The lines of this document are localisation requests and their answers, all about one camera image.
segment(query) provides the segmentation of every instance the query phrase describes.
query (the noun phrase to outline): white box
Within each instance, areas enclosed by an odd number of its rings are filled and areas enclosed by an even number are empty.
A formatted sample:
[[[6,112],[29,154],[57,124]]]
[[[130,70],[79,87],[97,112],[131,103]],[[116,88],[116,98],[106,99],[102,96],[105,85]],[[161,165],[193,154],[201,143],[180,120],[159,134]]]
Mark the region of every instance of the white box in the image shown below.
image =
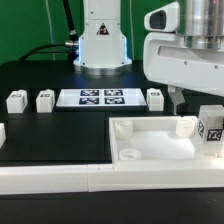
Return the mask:
[[[147,90],[147,104],[150,111],[163,111],[164,97],[159,89]]]
[[[27,92],[25,90],[12,91],[6,100],[8,113],[23,113],[27,103]]]
[[[4,124],[0,124],[0,149],[5,142],[6,136],[5,136],[5,126]]]
[[[53,90],[40,91],[37,99],[38,113],[51,113],[55,104],[55,95]]]
[[[224,140],[224,108],[222,105],[203,105],[200,107],[197,127],[197,140],[201,153],[220,154]]]

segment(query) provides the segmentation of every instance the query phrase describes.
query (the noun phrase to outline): black table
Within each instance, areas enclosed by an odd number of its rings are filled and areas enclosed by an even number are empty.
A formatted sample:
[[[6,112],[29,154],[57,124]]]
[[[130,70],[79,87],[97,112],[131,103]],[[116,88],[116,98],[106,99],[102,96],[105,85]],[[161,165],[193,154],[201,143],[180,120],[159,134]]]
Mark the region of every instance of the black table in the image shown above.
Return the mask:
[[[160,88],[165,97],[164,112],[77,111],[37,114],[35,99],[40,90],[90,88]],[[22,115],[9,115],[5,100],[12,90],[25,89],[29,106]],[[0,166],[66,165],[111,163],[108,138],[109,117],[172,115],[167,87],[146,80],[142,62],[134,62],[128,72],[113,77],[75,73],[65,61],[8,62],[0,66],[0,122],[7,130],[7,141],[0,151]],[[185,114],[197,115],[202,104],[224,104],[223,98],[185,91]],[[92,150],[81,141],[90,135]],[[60,136],[55,130],[62,129]],[[76,144],[60,139],[76,135]],[[55,146],[53,154],[49,146]],[[61,152],[64,146],[84,150]],[[174,189],[129,192],[66,193],[0,196],[0,223],[224,223],[224,188]]]

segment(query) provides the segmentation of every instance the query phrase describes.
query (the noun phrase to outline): green background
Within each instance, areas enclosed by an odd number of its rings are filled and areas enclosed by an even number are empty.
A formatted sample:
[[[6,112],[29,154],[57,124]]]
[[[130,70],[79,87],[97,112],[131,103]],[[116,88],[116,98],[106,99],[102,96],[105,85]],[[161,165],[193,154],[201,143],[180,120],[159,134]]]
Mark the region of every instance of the green background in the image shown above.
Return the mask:
[[[54,41],[69,39],[68,26],[62,0],[48,0],[52,17]],[[168,0],[132,0],[135,60],[142,60],[144,38],[144,16],[159,7],[169,4]],[[70,0],[76,31],[83,31],[83,1]],[[131,52],[129,0],[121,0],[121,29],[128,40],[128,56]],[[17,60],[29,50],[51,43],[45,0],[0,0],[0,64]],[[32,56],[30,59],[53,59],[52,55]],[[56,59],[66,59],[57,55]]]

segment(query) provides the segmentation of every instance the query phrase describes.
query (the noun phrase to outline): white platform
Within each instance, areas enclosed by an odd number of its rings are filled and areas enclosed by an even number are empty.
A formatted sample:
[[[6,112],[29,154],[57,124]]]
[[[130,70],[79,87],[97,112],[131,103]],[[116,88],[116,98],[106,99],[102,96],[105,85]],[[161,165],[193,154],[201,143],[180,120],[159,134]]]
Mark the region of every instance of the white platform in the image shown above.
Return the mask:
[[[224,187],[224,158],[204,155],[194,136],[176,136],[179,118],[110,118],[112,164],[0,168],[0,194]],[[115,137],[121,120],[133,122],[128,139]],[[124,148],[141,160],[120,160]]]

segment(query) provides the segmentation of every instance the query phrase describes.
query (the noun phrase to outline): label sticker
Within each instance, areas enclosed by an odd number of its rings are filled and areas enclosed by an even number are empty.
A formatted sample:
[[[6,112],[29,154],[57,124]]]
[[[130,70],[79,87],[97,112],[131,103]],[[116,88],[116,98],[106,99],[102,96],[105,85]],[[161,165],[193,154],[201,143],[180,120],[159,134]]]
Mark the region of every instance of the label sticker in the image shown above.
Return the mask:
[[[81,96],[99,96],[99,90],[81,90]]]
[[[13,98],[19,98],[19,97],[21,97],[21,96],[22,96],[21,94],[13,94],[13,95],[12,95]]]
[[[125,104],[123,97],[106,97],[105,104]]]
[[[207,142],[220,142],[222,140],[222,129],[208,130]]]
[[[198,125],[198,134],[201,136],[201,138],[203,138],[204,132],[205,132],[205,127],[203,123],[200,121]]]
[[[109,32],[107,30],[107,27],[104,23],[101,24],[99,30],[96,33],[97,35],[109,35]]]
[[[123,96],[123,91],[121,89],[119,90],[108,89],[108,90],[104,90],[104,95],[105,96]]]
[[[41,94],[40,97],[50,97],[50,94]]]
[[[99,104],[99,98],[80,98],[79,99],[80,105],[95,105]]]

